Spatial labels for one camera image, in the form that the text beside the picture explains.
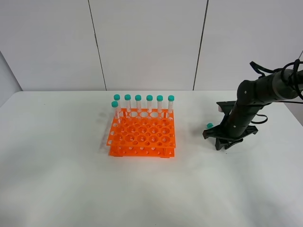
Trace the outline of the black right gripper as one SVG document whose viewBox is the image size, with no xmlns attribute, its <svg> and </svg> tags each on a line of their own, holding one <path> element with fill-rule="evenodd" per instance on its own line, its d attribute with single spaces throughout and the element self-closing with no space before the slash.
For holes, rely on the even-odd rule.
<svg viewBox="0 0 303 227">
<path fill-rule="evenodd" d="M 204 139 L 215 138 L 216 150 L 229 149 L 243 142 L 243 139 L 258 132 L 250 126 L 261 105 L 239 105 L 236 101 L 217 102 L 224 113 L 221 123 L 203 132 Z"/>
</svg>

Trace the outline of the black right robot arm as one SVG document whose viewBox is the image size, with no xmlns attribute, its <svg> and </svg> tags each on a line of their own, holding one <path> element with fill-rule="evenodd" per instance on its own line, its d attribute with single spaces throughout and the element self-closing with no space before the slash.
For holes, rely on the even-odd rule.
<svg viewBox="0 0 303 227">
<path fill-rule="evenodd" d="M 258 111 L 274 102 L 298 97 L 303 91 L 303 72 L 286 69 L 255 81 L 245 80 L 237 90 L 236 101 L 217 102 L 224 113 L 221 123 L 203 132 L 204 139 L 215 138 L 216 150 L 228 149 L 258 132 L 252 126 Z"/>
</svg>

